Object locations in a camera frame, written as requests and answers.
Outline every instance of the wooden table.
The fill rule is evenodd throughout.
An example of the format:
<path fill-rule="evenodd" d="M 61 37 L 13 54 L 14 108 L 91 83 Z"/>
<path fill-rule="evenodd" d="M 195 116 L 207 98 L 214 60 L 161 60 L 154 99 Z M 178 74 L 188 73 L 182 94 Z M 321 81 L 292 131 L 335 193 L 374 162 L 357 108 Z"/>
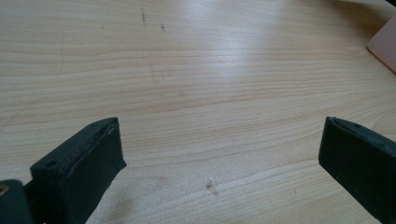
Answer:
<path fill-rule="evenodd" d="M 366 49 L 385 1 L 0 3 L 0 175 L 119 117 L 128 166 L 88 223 L 376 223 L 318 165 L 327 116 L 396 140 Z"/>

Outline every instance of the wood grain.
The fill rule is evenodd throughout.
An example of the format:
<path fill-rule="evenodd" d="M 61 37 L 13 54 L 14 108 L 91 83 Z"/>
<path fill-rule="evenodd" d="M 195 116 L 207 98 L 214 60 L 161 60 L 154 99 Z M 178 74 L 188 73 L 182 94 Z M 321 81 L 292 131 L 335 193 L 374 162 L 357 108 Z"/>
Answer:
<path fill-rule="evenodd" d="M 0 175 L 117 116 L 127 168 L 88 223 L 376 223 L 318 165 L 324 120 L 396 140 L 366 49 L 385 1 L 1 1 Z"/>

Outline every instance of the table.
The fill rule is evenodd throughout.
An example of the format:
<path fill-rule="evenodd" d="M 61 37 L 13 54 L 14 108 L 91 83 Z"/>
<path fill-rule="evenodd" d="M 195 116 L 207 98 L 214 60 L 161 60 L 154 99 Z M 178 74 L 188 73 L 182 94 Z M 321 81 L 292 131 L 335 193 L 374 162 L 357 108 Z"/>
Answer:
<path fill-rule="evenodd" d="M 385 1 L 5 0 L 0 175 L 118 117 L 88 223 L 377 223 L 318 165 L 327 116 L 396 140 Z"/>

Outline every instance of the pink object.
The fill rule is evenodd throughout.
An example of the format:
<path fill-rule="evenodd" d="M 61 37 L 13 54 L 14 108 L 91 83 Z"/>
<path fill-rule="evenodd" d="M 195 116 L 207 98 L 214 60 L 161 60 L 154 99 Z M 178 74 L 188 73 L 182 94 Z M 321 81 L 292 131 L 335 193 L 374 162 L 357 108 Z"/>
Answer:
<path fill-rule="evenodd" d="M 368 49 L 396 72 L 396 16 L 392 17 L 370 40 Z"/>

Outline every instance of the wooden surface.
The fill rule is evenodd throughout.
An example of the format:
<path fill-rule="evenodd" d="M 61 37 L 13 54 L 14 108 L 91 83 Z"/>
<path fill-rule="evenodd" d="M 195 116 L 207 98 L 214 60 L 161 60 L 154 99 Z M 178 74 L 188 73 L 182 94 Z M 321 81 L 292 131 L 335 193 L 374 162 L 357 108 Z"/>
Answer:
<path fill-rule="evenodd" d="M 120 119 L 88 223 L 376 223 L 319 165 L 326 116 L 396 140 L 385 1 L 0 2 L 0 176 Z"/>

